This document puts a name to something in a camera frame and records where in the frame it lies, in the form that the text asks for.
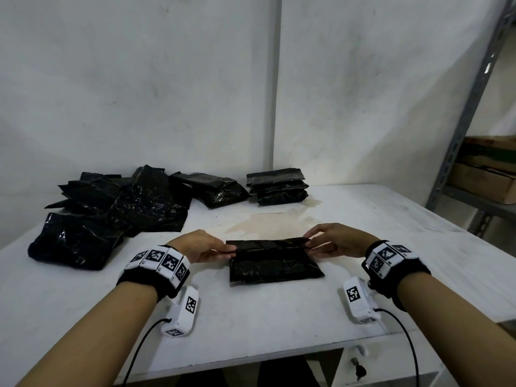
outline water stain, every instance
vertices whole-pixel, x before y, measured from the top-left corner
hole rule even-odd
[[[307,206],[309,208],[315,208],[316,206],[318,206],[322,203],[323,203],[322,201],[316,200],[311,195],[309,195],[308,197],[306,197],[306,199],[303,202],[301,202],[301,205]]]
[[[244,236],[253,235],[254,239],[269,240],[303,236],[306,231],[320,222],[310,216],[301,218],[307,210],[308,206],[299,206],[281,213],[253,214],[249,219],[234,225],[225,233],[243,231]]]

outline person's leg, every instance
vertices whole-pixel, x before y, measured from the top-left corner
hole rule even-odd
[[[319,387],[304,356],[262,361],[257,387],[270,386]]]
[[[222,369],[181,375],[175,387],[228,387]]]

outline table surface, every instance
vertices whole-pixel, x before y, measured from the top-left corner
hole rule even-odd
[[[435,277],[494,321],[516,318],[512,256],[383,186],[315,186],[309,191],[301,204],[270,207],[248,201],[209,210],[193,201],[183,233],[203,228],[223,240],[283,239],[302,236],[319,222],[342,222],[416,250]],[[127,239],[102,271],[90,272],[30,259],[27,247],[41,227],[0,251],[0,385],[20,380],[113,288],[138,250],[178,235],[142,233]],[[130,380],[328,350],[361,338],[399,333],[388,316],[373,325],[350,320],[341,286],[354,275],[367,278],[361,261],[319,260],[326,274],[321,279],[238,286],[229,285],[227,262],[193,265],[187,284],[200,294],[193,331],[186,337],[165,338],[156,328],[145,341]],[[390,300],[378,295],[376,299],[408,330],[416,329]],[[162,301],[144,332],[165,313]]]

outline cable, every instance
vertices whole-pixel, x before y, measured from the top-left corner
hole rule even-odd
[[[392,312],[384,310],[383,308],[373,308],[375,311],[383,311],[387,312],[391,317],[396,319],[397,323],[402,327],[403,331],[405,332],[405,335],[409,339],[410,348],[412,349],[412,355],[414,356],[414,364],[416,366],[416,387],[420,387],[420,381],[419,381],[419,367],[417,366],[417,357],[416,357],[416,351],[414,350],[414,345],[412,345],[412,340],[410,339],[409,333],[405,326],[402,324],[402,322],[397,318],[396,315],[394,315]]]
[[[151,328],[149,330],[147,330],[147,332],[145,333],[144,337],[140,341],[140,345],[138,345],[138,348],[134,352],[134,356],[132,357],[131,365],[129,366],[129,369],[127,370],[126,377],[124,378],[124,382],[122,383],[122,385],[124,387],[127,384],[127,379],[129,378],[129,374],[131,373],[132,366],[134,365],[134,362],[136,361],[136,356],[138,355],[138,352],[140,351],[141,345],[144,343],[145,338],[147,338],[147,335],[149,335],[149,333],[152,331],[152,329],[154,329],[161,322],[170,323],[171,321],[172,321],[172,319],[166,319],[166,318],[165,319],[159,319],[154,325],[151,326]]]

